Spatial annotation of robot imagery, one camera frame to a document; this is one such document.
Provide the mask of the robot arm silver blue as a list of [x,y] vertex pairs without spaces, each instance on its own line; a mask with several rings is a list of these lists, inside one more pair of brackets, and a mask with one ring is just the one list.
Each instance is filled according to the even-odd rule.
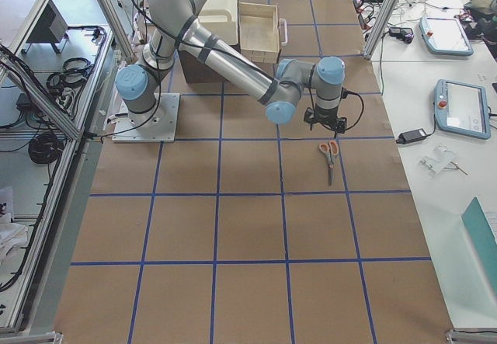
[[264,105],[266,117],[273,123],[288,123],[304,89],[311,89],[316,100],[304,122],[345,132],[346,118],[337,115],[345,78],[340,58],[324,57],[316,64],[283,60],[271,77],[200,23],[198,15],[207,1],[148,0],[155,26],[151,42],[144,46],[137,63],[116,76],[116,89],[130,115],[149,117],[153,113],[158,104],[155,90],[172,69],[175,52],[186,51]]

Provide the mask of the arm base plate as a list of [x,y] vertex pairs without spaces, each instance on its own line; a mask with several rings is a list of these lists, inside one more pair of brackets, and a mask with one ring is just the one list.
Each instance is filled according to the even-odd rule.
[[172,143],[176,138],[176,125],[180,104],[179,93],[155,93],[160,101],[145,114],[129,113],[125,102],[120,104],[120,113],[125,116],[116,119],[112,140],[116,143]]

